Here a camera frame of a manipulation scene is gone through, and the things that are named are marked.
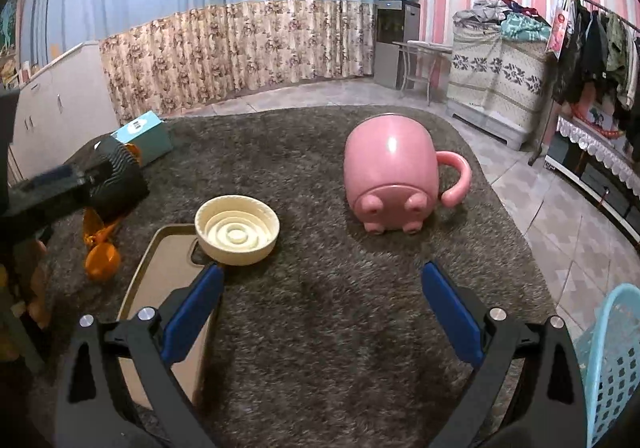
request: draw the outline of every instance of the cabinet door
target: cabinet door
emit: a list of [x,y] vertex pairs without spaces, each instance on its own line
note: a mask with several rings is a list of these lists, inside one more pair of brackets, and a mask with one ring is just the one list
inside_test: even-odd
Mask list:
[[96,44],[85,44],[52,68],[60,154],[67,160],[97,136],[119,128]]
[[54,149],[46,137],[50,121],[46,115],[51,76],[44,71],[20,91],[15,115],[12,152],[24,178],[31,178],[55,167]]

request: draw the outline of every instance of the pink mug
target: pink mug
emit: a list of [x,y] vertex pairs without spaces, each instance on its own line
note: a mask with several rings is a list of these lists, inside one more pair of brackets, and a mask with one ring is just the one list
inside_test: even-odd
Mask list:
[[471,167],[455,152],[436,152],[427,130],[399,114],[382,114],[360,123],[344,149],[347,201],[368,232],[422,228],[438,201],[438,165],[460,172],[455,186],[442,194],[452,208],[471,186]]

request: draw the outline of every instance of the mug handle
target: mug handle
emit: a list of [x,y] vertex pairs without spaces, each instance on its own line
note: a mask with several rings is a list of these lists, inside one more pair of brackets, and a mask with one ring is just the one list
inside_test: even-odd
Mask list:
[[455,152],[436,152],[438,165],[452,166],[460,173],[458,182],[442,194],[440,200],[447,208],[453,208],[462,202],[471,188],[471,167],[464,157]]

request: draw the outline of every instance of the cream ceramic bowl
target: cream ceramic bowl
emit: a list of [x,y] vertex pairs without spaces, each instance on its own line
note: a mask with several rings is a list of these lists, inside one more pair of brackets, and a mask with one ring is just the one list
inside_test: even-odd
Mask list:
[[243,195],[223,195],[205,202],[196,213],[200,247],[228,266],[248,266],[275,246],[280,221],[265,203]]

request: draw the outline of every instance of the floral curtain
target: floral curtain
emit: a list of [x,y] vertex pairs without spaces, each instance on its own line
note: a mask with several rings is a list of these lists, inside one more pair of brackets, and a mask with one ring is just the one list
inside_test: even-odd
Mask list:
[[259,89],[372,73],[374,8],[346,0],[277,0],[177,13],[100,43],[122,123]]

